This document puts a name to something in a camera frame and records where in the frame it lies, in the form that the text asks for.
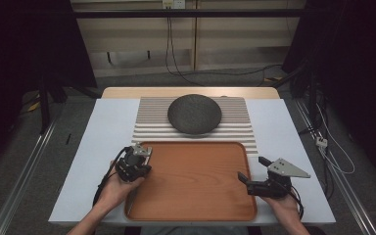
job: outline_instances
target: black curtain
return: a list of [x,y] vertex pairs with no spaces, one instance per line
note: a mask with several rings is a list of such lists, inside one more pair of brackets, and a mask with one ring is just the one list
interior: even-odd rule
[[0,0],[0,148],[23,94],[37,90],[43,74],[49,80],[57,74],[80,86],[96,86],[76,20],[25,14],[41,10],[72,12],[69,0]]

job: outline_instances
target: wooden tray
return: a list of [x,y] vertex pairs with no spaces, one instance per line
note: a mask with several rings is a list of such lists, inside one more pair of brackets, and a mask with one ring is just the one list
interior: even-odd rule
[[145,142],[152,166],[125,203],[131,220],[249,221],[255,197],[237,178],[250,178],[245,148],[237,142]]

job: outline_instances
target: table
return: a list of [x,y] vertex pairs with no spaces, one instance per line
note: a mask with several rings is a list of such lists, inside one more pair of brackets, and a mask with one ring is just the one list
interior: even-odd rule
[[[140,97],[170,97],[185,94],[243,96],[255,133],[258,151],[270,160],[283,158],[311,175],[310,179],[292,178],[305,206],[304,223],[335,222],[313,167],[307,157],[289,112],[274,88],[254,87],[112,87],[96,102],[93,114],[72,162],[65,185],[49,218],[50,222],[71,225],[90,210],[94,193],[109,162],[131,141]],[[263,181],[267,169],[258,158],[248,158],[253,180]],[[258,216],[251,221],[131,221],[120,205],[103,222],[123,226],[202,226],[270,225],[277,220],[271,208],[259,197]]]

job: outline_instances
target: white surface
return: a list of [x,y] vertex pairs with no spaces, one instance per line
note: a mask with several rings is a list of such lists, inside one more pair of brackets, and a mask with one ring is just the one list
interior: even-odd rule
[[[258,151],[271,161],[283,158],[311,175],[292,178],[305,206],[305,223],[333,223],[334,215],[323,195],[304,146],[283,100],[246,100]],[[90,210],[93,197],[110,160],[130,145],[139,106],[138,99],[98,100],[78,147],[50,222],[70,224],[80,221]],[[253,180],[263,181],[267,169],[257,158],[249,158]],[[122,225],[268,225],[277,223],[270,207],[258,200],[258,216],[250,222],[134,222],[123,214],[122,205],[104,222]]]

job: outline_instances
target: wooden table surface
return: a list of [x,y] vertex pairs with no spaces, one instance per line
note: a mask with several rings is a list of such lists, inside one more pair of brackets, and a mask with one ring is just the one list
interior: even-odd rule
[[280,99],[277,90],[272,87],[108,87],[102,98],[177,97],[187,94]]

